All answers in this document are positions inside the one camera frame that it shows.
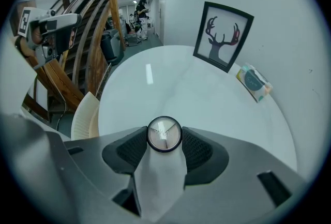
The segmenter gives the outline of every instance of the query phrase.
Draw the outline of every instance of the cable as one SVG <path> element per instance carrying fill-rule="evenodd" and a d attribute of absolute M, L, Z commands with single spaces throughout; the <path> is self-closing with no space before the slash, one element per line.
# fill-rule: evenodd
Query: cable
<path fill-rule="evenodd" d="M 62 93 L 60 92 L 60 90 L 59 90 L 58 87 L 56 86 L 55 82 L 53 81 L 51 75 L 48 73 L 48 70 L 47 70 L 46 67 L 44 67 L 44 70 L 45 70 L 45 72 L 46 72 L 47 77 L 50 78 L 51 82 L 53 83 L 53 85 L 54 85 L 55 88 L 57 89 L 58 93 L 61 95 L 61 97 L 62 97 L 62 99 L 63 99 L 63 102 L 64 102 L 64 106 L 65 106 L 65 107 L 64 107 L 64 111 L 63 111 L 62 115 L 60 116 L 60 118 L 58 119 L 57 124 L 56 124 L 56 128 L 55 128 L 55 130 L 58 131 L 58 125 L 59 125 L 59 123 L 60 123 L 60 120 L 61 120 L 61 118 L 63 117 L 63 115 L 64 115 L 64 114 L 66 113 L 66 111 L 67 111 L 67 103 L 66 103 L 66 101 L 65 101 L 65 99 L 64 99 L 64 97 L 63 97 L 63 95 L 62 95 Z"/>

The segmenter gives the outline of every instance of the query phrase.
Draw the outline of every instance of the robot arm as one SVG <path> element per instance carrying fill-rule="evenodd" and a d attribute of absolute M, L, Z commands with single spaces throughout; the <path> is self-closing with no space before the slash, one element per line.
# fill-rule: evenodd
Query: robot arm
<path fill-rule="evenodd" d="M 82 21 L 81 15 L 55 15 L 55 10 L 46 11 L 33 7 L 23 9 L 18 34 L 25 38 L 28 48 L 35 51 L 38 65 L 34 69 L 54 60 L 73 46 L 77 27 Z M 37 29 L 41 36 L 41 42 L 38 43 L 34 39 Z"/>

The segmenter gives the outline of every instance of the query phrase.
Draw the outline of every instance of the floor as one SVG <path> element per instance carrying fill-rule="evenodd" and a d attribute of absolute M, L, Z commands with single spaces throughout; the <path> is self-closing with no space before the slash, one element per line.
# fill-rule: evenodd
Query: floor
<path fill-rule="evenodd" d="M 121 63 L 123 63 L 125 60 L 127 60 L 128 58 L 130 58 L 144 50 L 162 46 L 162 43 L 157 35 L 154 35 L 151 32 L 148 32 L 147 36 L 148 36 L 148 40 L 143 40 L 137 46 L 126 48 L 123 59 L 121 60 L 120 63 L 118 63 L 117 65 L 112 67 L 111 73 L 113 73 L 116 70 L 116 68 Z M 57 124 L 57 121 L 60 118 L 60 116 L 61 116 L 60 114 L 53 115 L 52 121 L 50 123 L 50 127 L 56 129 L 56 124 Z M 64 135 L 70 137 L 72 119 L 73 119 L 73 114 L 65 114 L 59 122 L 58 131 Z"/>

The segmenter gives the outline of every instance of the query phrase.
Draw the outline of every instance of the white cloth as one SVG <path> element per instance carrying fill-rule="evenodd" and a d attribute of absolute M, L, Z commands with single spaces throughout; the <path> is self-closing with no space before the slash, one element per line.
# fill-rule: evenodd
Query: white cloth
<path fill-rule="evenodd" d="M 139 18 L 141 23 L 141 38 L 145 39 L 147 37 L 147 18 Z"/>

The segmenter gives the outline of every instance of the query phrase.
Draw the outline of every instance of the circular sensor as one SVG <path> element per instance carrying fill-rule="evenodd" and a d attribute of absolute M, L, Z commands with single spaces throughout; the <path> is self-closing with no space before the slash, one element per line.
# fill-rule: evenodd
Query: circular sensor
<path fill-rule="evenodd" d="M 182 141 L 182 127 L 169 116 L 160 116 L 148 126 L 147 141 L 158 152 L 170 152 Z"/>

